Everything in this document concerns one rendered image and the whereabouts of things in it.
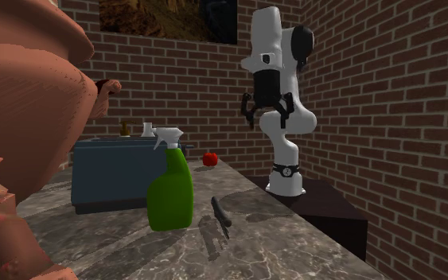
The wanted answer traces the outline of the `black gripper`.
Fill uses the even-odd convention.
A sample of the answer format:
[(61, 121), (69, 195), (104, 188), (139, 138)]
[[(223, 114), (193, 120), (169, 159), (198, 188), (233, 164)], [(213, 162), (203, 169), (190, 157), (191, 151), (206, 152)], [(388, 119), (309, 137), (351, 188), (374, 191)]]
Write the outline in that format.
[[(251, 100), (252, 95), (243, 93), (241, 100), (240, 112), (245, 116), (251, 130), (255, 127), (254, 114), (258, 109), (264, 107), (273, 107), (280, 114), (280, 126), (286, 128), (286, 120), (290, 114), (294, 112), (294, 100), (291, 92), (282, 95), (280, 92), (280, 72), (278, 70), (266, 69), (257, 71), (253, 74), (254, 106), (251, 110), (247, 109), (247, 104)], [(286, 102), (286, 107), (280, 103), (281, 100)]]

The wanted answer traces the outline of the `black pen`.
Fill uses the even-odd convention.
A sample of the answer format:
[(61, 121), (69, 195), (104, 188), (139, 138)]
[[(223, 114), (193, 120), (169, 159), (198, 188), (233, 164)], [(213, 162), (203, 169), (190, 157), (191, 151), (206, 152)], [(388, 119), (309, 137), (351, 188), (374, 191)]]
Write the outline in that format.
[(215, 196), (211, 198), (211, 205), (214, 211), (214, 216), (219, 220), (219, 222), (226, 228), (231, 227), (232, 221), (228, 218), (227, 214), (222, 209), (218, 199)]

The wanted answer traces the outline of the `dark robot stand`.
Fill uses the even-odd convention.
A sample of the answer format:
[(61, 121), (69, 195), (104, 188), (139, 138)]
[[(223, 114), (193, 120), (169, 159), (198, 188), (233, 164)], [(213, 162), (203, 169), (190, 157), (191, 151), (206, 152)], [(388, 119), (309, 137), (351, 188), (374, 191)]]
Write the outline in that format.
[(305, 194), (273, 197), (364, 261), (368, 220), (326, 181), (302, 181)]

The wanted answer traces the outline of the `green spray bottle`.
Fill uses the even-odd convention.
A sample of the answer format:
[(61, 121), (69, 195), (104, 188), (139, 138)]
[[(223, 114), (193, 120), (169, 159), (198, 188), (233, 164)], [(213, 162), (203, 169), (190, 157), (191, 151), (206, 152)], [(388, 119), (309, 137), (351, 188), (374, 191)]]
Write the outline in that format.
[(158, 136), (156, 150), (164, 141), (167, 145), (166, 171), (147, 189), (147, 216), (153, 231), (187, 228), (193, 219), (193, 180), (185, 155), (178, 147), (183, 131), (176, 127), (154, 128)]

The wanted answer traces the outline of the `brass soap dispenser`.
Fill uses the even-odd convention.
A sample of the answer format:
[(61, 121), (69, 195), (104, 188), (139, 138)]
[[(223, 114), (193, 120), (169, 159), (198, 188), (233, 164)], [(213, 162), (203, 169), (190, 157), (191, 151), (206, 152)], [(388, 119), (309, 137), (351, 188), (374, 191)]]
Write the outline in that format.
[(121, 125), (121, 129), (119, 131), (121, 137), (130, 137), (131, 133), (128, 127), (129, 123), (135, 124), (135, 121), (121, 121), (119, 124)]

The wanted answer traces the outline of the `blue toaster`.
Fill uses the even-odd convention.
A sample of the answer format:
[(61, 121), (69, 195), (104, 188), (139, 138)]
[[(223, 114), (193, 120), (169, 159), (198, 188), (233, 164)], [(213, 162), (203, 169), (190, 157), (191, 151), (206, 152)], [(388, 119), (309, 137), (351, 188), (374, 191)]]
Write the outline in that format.
[(92, 138), (74, 149), (71, 202), (77, 214), (146, 207), (147, 189), (167, 170), (156, 137)]

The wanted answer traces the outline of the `dark landscape wall picture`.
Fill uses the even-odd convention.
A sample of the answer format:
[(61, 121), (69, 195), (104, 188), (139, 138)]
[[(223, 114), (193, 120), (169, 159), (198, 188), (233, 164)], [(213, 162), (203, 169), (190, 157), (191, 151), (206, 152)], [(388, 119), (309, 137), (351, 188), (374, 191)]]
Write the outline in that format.
[(237, 0), (99, 0), (106, 32), (237, 43)]

